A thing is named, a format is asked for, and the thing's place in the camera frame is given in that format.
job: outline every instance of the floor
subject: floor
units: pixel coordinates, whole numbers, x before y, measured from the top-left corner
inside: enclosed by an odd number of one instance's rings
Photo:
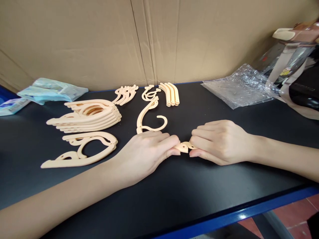
[[[319,211],[319,194],[274,209],[275,214],[295,239],[311,239],[307,219]],[[239,222],[242,226],[263,238],[252,218]]]

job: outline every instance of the clear plastic sheet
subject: clear plastic sheet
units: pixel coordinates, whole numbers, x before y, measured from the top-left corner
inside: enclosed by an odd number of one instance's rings
[[[201,85],[222,99],[230,108],[236,109],[272,100],[273,97],[266,92],[266,81],[267,77],[250,65],[244,64],[230,76],[203,81]]]

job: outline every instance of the hand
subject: hand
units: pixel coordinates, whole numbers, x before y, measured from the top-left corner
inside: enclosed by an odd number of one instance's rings
[[[198,149],[189,155],[218,165],[249,161],[257,155],[256,137],[229,120],[209,122],[192,131],[190,143]]]
[[[134,185],[153,173],[171,155],[180,155],[173,148],[180,141],[176,135],[147,131],[135,135],[111,161],[121,175],[124,187]]]

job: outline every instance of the forearm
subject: forearm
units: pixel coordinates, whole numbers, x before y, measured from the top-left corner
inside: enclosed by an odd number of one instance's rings
[[[39,238],[77,212],[121,189],[108,162],[0,211],[4,238]]]
[[[256,136],[256,156],[251,162],[288,170],[319,182],[319,149]]]

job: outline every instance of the plastic bag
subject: plastic bag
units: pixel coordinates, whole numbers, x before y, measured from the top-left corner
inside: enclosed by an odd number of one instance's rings
[[[230,108],[236,109],[272,100],[273,97],[265,89],[266,81],[267,77],[250,65],[244,64],[230,76],[203,81],[201,85],[222,99]]]
[[[17,95],[44,105],[46,101],[72,102],[88,91],[87,88],[46,78],[39,78],[31,86],[18,92]]]

